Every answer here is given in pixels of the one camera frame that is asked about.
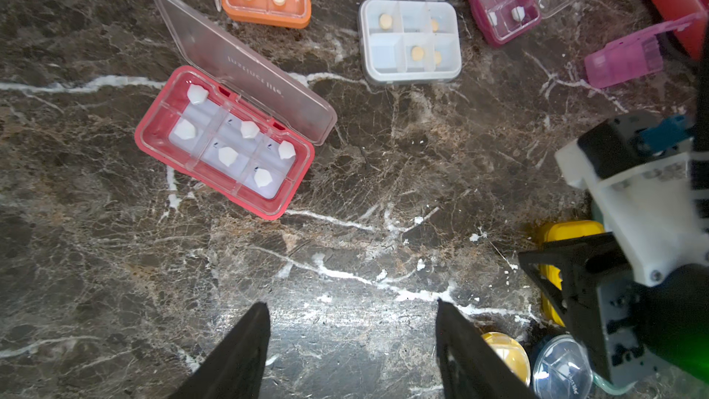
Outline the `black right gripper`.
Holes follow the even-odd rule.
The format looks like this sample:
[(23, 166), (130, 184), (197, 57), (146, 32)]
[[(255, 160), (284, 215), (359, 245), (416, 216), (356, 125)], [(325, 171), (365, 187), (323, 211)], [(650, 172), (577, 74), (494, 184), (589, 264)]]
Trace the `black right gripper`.
[(611, 234), (548, 242), (519, 262), (603, 379), (624, 386), (675, 366), (708, 380), (707, 267), (643, 286)]

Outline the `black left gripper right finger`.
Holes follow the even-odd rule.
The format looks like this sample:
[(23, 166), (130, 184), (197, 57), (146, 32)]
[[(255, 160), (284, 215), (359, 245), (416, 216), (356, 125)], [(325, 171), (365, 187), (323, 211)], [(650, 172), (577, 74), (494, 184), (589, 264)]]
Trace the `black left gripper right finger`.
[(444, 397), (533, 398), (535, 395), (484, 341), (456, 306), (440, 300), (436, 353)]

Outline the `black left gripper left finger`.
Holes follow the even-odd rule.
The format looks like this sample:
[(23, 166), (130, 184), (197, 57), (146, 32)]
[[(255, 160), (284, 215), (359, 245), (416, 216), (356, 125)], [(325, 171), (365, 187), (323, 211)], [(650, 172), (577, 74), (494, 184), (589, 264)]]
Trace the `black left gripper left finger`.
[(257, 398), (271, 337), (271, 318), (255, 303), (173, 398)]

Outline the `yellow round pillbox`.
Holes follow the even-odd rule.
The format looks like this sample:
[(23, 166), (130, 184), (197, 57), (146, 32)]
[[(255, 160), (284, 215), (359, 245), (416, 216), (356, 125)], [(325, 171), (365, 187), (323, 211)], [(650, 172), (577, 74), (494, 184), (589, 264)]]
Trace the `yellow round pillbox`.
[(526, 385), (531, 382), (530, 359), (523, 346), (507, 334), (486, 332), (483, 340), (493, 349), (506, 366)]

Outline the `dark blue round pillbox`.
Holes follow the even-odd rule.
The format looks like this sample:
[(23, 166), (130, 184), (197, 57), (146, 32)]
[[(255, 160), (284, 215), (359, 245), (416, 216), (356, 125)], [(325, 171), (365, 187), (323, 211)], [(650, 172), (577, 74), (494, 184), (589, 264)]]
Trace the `dark blue round pillbox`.
[(570, 334), (548, 336), (535, 349), (532, 390), (538, 398), (587, 398), (593, 372), (586, 349)]

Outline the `red pillbox clear lid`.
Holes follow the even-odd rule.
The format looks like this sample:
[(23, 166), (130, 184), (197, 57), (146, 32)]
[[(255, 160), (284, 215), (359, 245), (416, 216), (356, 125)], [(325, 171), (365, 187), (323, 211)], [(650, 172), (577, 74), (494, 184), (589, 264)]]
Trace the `red pillbox clear lid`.
[(154, 2), (188, 64), (138, 124), (136, 144), (260, 218), (280, 218), (334, 108), (183, 1)]

